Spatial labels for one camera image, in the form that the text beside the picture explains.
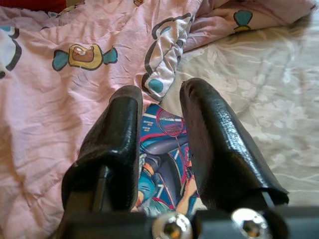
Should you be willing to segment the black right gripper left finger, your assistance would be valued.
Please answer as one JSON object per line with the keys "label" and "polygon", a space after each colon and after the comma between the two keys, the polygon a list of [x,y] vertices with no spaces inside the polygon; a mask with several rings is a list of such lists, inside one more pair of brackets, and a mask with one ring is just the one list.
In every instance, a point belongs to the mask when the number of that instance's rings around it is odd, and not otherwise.
{"label": "black right gripper left finger", "polygon": [[116,90],[80,147],[77,160],[62,180],[62,203],[74,191],[94,190],[102,166],[111,171],[109,195],[113,210],[131,210],[137,200],[140,127],[143,99],[140,88]]}

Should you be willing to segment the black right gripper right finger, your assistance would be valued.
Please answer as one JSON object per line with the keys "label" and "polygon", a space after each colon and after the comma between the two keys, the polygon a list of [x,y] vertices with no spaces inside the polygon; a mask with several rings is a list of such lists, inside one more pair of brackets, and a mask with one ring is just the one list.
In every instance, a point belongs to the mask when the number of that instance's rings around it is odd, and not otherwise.
{"label": "black right gripper right finger", "polygon": [[252,136],[209,83],[183,82],[180,103],[197,189],[208,209],[262,210],[289,202]]}

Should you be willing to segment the colourful comic book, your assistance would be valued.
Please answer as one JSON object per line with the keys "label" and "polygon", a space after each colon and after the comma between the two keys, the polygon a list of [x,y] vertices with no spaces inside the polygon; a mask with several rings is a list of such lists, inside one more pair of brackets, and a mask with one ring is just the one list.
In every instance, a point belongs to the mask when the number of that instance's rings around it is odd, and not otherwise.
{"label": "colourful comic book", "polygon": [[150,105],[142,117],[140,176],[134,212],[154,217],[169,211],[205,210],[197,192],[182,117]]}

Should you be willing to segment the pink cartoon print blanket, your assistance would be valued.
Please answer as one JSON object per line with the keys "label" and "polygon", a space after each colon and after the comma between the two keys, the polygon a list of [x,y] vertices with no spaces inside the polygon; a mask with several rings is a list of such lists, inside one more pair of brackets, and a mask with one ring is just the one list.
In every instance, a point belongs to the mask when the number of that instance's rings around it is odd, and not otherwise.
{"label": "pink cartoon print blanket", "polygon": [[118,88],[161,104],[184,53],[286,27],[319,0],[77,0],[59,13],[0,6],[0,238],[48,239],[61,183]]}

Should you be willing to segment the grey floral bed sheet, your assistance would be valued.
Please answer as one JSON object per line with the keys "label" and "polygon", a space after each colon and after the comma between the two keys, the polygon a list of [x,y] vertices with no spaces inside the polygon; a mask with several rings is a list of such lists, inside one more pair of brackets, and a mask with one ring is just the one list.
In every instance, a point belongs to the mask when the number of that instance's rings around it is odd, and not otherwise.
{"label": "grey floral bed sheet", "polygon": [[179,90],[193,77],[231,106],[289,191],[290,205],[319,206],[319,11],[184,53],[161,107],[181,115]]}

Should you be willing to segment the red fabric sofa cushion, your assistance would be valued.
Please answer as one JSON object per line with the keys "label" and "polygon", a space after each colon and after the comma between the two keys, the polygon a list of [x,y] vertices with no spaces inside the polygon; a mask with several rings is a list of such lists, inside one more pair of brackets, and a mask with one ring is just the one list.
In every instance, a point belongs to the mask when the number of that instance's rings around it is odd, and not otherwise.
{"label": "red fabric sofa cushion", "polygon": [[59,13],[67,7],[66,0],[0,0],[0,6]]}

